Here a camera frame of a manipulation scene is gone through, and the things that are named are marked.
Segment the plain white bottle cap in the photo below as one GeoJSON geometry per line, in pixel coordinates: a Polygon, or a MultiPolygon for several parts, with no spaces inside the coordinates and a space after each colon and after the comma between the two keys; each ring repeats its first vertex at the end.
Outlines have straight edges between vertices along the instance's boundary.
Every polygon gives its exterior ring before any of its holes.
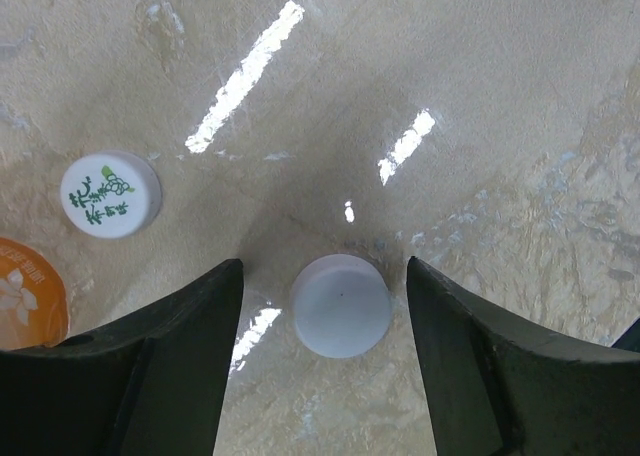
{"type": "Polygon", "coordinates": [[[323,256],[306,266],[291,288],[293,326],[314,353],[332,359],[362,355],[392,320],[389,290],[379,271],[348,255],[323,256]]]}

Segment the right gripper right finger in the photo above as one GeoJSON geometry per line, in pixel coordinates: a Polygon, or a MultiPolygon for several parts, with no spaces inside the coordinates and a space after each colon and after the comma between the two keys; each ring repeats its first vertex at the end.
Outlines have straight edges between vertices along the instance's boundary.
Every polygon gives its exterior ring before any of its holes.
{"type": "Polygon", "coordinates": [[[418,258],[411,325],[441,455],[635,455],[639,328],[612,346],[535,324],[418,258]]]}

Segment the white printed bottle cap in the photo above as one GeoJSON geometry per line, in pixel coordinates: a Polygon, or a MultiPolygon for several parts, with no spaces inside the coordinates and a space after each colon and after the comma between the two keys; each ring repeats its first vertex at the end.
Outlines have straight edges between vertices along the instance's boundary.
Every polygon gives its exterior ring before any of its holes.
{"type": "Polygon", "coordinates": [[[60,199],[78,229],[97,238],[120,239],[154,220],[162,188],[147,161],[131,152],[106,150],[69,166],[61,180],[60,199]]]}

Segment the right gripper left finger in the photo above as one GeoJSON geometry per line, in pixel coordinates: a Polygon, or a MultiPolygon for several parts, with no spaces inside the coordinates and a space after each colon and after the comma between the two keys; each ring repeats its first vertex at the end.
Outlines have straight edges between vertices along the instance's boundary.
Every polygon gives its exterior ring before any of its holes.
{"type": "Polygon", "coordinates": [[[243,289],[229,259],[57,346],[3,352],[2,453],[211,454],[243,289]]]}

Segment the orange label tea bottle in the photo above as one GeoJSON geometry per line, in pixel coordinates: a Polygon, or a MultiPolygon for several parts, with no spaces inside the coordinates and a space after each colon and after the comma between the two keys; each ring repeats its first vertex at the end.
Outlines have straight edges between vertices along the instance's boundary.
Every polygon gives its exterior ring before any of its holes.
{"type": "Polygon", "coordinates": [[[55,346],[69,330],[64,283],[38,252],[1,240],[1,348],[55,346]]]}

